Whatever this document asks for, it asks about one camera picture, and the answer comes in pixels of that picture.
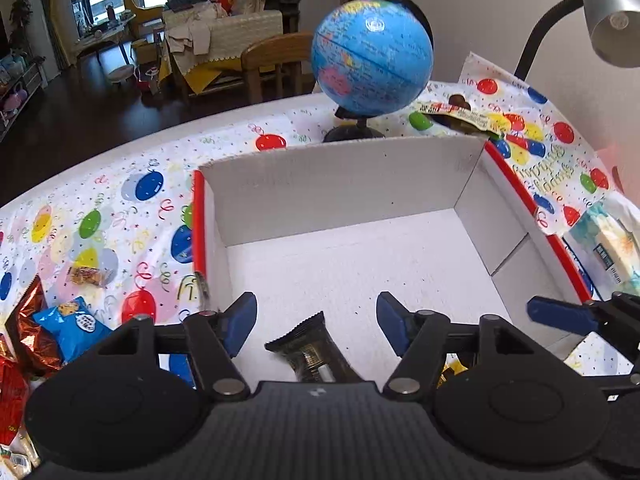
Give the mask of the yellow snack packet by globe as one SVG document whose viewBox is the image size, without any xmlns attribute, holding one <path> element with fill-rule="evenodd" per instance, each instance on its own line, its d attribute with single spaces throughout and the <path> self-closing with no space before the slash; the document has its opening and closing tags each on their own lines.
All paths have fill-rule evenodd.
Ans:
<svg viewBox="0 0 640 480">
<path fill-rule="evenodd" d="M 453 103 L 419 101 L 416 103 L 416 110 L 458 133 L 484 134 L 492 140 L 499 140 L 506 134 L 506 129 L 498 120 L 471 110 L 471 105 L 461 94 L 454 94 Z"/>
</svg>

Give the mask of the tissue pack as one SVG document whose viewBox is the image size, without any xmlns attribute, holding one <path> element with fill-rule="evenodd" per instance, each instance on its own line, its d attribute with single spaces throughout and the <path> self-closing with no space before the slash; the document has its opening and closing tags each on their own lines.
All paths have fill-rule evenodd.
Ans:
<svg viewBox="0 0 640 480">
<path fill-rule="evenodd" d="M 639 208 L 625 195 L 612 191 L 592 205 L 565 240 L 600 298 L 639 295 Z"/>
</svg>

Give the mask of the small round stool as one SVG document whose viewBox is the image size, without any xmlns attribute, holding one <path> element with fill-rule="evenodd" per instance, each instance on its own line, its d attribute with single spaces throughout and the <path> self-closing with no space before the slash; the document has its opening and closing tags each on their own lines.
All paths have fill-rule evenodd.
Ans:
<svg viewBox="0 0 640 480">
<path fill-rule="evenodd" d="M 111 84 L 122 84 L 134 76 L 134 66 L 126 64 L 119 66 L 107 74 L 107 79 Z"/>
</svg>

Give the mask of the blue cookie packet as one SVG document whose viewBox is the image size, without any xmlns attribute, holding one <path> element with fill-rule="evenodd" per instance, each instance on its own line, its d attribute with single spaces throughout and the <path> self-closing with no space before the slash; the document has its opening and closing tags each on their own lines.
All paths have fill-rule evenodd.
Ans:
<svg viewBox="0 0 640 480">
<path fill-rule="evenodd" d="M 112 333 L 82 297 L 34 313 L 32 319 L 53 336 L 64 363 L 76 360 Z"/>
</svg>

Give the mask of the red yellow chip bag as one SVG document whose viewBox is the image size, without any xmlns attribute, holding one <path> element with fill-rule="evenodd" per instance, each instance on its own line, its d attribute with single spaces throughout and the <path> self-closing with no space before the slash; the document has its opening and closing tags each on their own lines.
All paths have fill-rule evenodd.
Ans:
<svg viewBox="0 0 640 480">
<path fill-rule="evenodd" d="M 9 446 L 23 425 L 29 385 L 22 367 L 12 356 L 6 338 L 0 349 L 0 443 Z"/>
</svg>

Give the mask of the brown foil snack bag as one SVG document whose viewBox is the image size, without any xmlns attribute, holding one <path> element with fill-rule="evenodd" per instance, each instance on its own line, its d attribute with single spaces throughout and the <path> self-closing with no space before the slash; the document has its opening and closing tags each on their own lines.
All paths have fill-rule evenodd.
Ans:
<svg viewBox="0 0 640 480">
<path fill-rule="evenodd" d="M 17 363 L 29 377 L 48 377 L 62 367 L 58 344 L 34 319 L 47 307 L 40 277 L 36 275 L 6 318 L 6 332 Z"/>
</svg>

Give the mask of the black snack packet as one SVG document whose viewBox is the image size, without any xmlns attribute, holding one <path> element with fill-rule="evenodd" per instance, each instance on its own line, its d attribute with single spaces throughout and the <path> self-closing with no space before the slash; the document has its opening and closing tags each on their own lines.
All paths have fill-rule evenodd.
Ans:
<svg viewBox="0 0 640 480">
<path fill-rule="evenodd" d="M 267 342 L 265 349 L 285 359 L 299 382 L 362 382 L 326 329 L 322 311 L 306 318 L 287 334 Z"/>
</svg>

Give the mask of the sofa with cream cover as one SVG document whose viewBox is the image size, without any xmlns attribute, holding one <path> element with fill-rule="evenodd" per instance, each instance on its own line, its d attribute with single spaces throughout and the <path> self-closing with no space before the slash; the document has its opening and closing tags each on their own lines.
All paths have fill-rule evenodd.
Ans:
<svg viewBox="0 0 640 480">
<path fill-rule="evenodd" d="M 255 42 L 298 31 L 302 0 L 168 0 L 158 81 L 200 94 Z"/>
</svg>

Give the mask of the yellow candy wrapper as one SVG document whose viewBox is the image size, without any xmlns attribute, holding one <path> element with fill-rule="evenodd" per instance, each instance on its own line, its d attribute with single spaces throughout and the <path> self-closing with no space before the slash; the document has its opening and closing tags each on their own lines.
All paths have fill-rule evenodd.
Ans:
<svg viewBox="0 0 640 480">
<path fill-rule="evenodd" d="M 468 368 L 464 366 L 455 354 L 446 357 L 444 367 L 440 373 L 437 387 L 441 387 L 447 380 L 466 372 Z"/>
</svg>

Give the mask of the blue desk globe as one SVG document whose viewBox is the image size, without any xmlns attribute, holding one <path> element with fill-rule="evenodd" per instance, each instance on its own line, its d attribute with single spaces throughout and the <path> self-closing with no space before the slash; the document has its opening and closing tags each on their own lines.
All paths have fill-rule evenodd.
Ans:
<svg viewBox="0 0 640 480">
<path fill-rule="evenodd" d="M 380 138 L 372 118 L 411 104 L 434 66 L 431 25 L 412 0 L 352 0 L 331 11 L 311 40 L 311 69 L 343 122 L 323 141 Z"/>
</svg>

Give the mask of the tv cabinet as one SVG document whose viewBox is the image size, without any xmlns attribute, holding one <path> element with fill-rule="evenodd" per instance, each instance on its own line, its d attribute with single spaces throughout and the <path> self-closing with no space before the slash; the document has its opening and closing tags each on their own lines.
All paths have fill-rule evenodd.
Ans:
<svg viewBox="0 0 640 480">
<path fill-rule="evenodd" d="M 12 129 L 17 117 L 34 95 L 46 88 L 44 58 L 26 60 L 11 54 L 1 61 L 1 139 Z"/>
</svg>

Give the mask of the grey desk lamp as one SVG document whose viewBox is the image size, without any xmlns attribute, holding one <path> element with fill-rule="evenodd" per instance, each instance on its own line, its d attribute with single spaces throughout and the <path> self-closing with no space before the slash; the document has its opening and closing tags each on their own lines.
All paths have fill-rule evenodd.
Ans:
<svg viewBox="0 0 640 480">
<path fill-rule="evenodd" d="M 542 40 L 567 15 L 583 10 L 592 50 L 619 68 L 639 67 L 639 0 L 562 0 L 530 32 L 514 76 L 525 80 Z"/>
</svg>

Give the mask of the red cardboard box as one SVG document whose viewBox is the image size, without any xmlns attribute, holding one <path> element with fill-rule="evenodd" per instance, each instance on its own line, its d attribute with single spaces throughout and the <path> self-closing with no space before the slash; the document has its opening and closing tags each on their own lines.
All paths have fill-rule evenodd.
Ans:
<svg viewBox="0 0 640 480">
<path fill-rule="evenodd" d="M 214 308 L 256 296 L 234 361 L 251 386 L 293 379 L 266 343 L 316 313 L 356 372 L 385 382 L 398 359 L 376 322 L 381 292 L 458 323 L 500 315 L 565 358 L 579 337 L 531 321 L 526 304 L 581 302 L 584 286 L 535 214 L 468 136 L 310 144 L 195 171 L 193 262 Z"/>
</svg>

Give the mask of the small orange snack packet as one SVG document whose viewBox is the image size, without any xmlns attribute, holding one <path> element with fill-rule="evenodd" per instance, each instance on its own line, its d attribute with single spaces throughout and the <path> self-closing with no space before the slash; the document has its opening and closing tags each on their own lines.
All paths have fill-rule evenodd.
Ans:
<svg viewBox="0 0 640 480">
<path fill-rule="evenodd" d="M 66 281 L 82 286 L 91 285 L 104 287 L 111 279 L 112 271 L 108 269 L 97 269 L 91 266 L 72 266 L 66 275 Z"/>
</svg>

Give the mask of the coffee table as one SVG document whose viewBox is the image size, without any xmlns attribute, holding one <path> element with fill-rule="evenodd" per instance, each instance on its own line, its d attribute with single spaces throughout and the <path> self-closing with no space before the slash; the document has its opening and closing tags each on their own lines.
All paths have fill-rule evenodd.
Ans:
<svg viewBox="0 0 640 480">
<path fill-rule="evenodd" d="M 84 56 L 94 54 L 97 58 L 100 57 L 100 52 L 108 46 L 119 47 L 120 54 L 125 64 L 129 64 L 129 56 L 125 49 L 125 39 L 130 33 L 130 24 L 137 17 L 136 14 L 127 11 L 122 14 L 124 18 L 117 20 L 113 27 L 102 30 L 97 30 L 91 36 L 79 39 L 73 48 L 73 56 L 76 61 L 80 60 Z"/>
</svg>

